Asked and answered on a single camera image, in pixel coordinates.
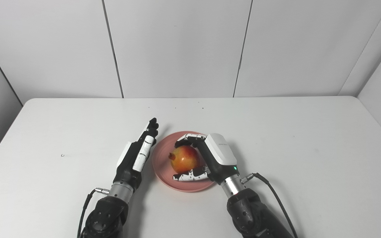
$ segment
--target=white table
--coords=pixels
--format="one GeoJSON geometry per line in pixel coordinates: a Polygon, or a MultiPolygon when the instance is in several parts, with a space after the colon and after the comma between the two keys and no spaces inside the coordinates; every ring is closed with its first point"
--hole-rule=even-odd
{"type": "MultiPolygon", "coordinates": [[[[75,237],[86,195],[110,188],[124,145],[154,116],[158,140],[224,135],[242,174],[270,180],[301,238],[381,237],[381,127],[356,98],[312,97],[28,101],[0,144],[0,238],[75,237]]],[[[286,224],[269,189],[248,186],[286,224]]],[[[125,237],[238,238],[226,201],[219,186],[166,187],[149,161],[125,237]]]]}

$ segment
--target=robotic hand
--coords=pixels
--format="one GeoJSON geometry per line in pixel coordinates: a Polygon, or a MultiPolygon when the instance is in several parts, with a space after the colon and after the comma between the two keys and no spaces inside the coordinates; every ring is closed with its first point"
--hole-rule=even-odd
{"type": "Polygon", "coordinates": [[[124,223],[127,219],[128,203],[142,182],[142,169],[149,157],[151,147],[157,143],[157,119],[153,118],[144,128],[139,139],[128,142],[117,163],[115,175],[110,190],[96,188],[87,197],[80,218],[78,238],[121,238],[124,223]],[[84,211],[94,192],[108,195],[100,199],[81,231],[84,211]]]}
{"type": "MultiPolygon", "coordinates": [[[[208,167],[207,177],[223,188],[228,197],[227,211],[233,219],[235,228],[244,238],[292,238],[277,217],[260,201],[258,194],[243,185],[253,176],[265,180],[272,189],[269,182],[259,174],[250,174],[241,179],[237,160],[223,136],[185,134],[177,140],[175,147],[182,145],[192,145],[199,150],[208,167]]],[[[290,219],[288,221],[297,238],[290,219]]]]}

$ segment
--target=cable connector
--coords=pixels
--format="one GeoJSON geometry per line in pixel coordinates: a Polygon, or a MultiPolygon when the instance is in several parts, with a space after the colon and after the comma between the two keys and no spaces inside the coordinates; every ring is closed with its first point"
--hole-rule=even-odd
{"type": "Polygon", "coordinates": [[[241,182],[242,184],[245,184],[245,183],[247,183],[249,180],[251,180],[253,177],[254,177],[253,174],[248,174],[248,175],[246,175],[244,178],[240,179],[240,182],[241,182]]]}
{"type": "Polygon", "coordinates": [[[105,188],[95,188],[95,192],[102,193],[104,195],[108,195],[110,193],[110,190],[105,188]]]}

